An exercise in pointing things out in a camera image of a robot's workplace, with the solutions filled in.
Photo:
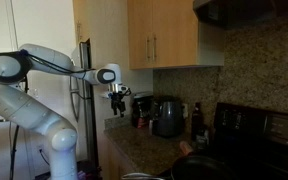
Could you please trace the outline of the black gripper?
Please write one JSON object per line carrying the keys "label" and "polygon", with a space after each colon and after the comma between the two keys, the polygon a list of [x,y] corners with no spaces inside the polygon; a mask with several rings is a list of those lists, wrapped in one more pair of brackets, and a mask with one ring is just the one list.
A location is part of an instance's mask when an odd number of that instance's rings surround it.
{"label": "black gripper", "polygon": [[130,88],[122,84],[111,84],[109,86],[109,91],[113,114],[117,115],[117,110],[120,110],[120,117],[124,117],[125,102],[123,101],[123,98],[131,94]]}

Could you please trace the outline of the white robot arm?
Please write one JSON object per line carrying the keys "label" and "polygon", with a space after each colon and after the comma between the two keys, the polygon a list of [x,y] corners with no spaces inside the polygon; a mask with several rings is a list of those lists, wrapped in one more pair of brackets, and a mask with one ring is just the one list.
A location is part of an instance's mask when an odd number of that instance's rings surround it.
{"label": "white robot arm", "polygon": [[67,75],[91,85],[107,85],[104,97],[116,114],[125,110],[122,98],[130,89],[122,84],[120,66],[110,63],[99,69],[84,69],[53,49],[24,44],[19,50],[0,53],[0,116],[18,126],[46,137],[49,147],[50,180],[78,180],[76,128],[19,87],[31,70]]}

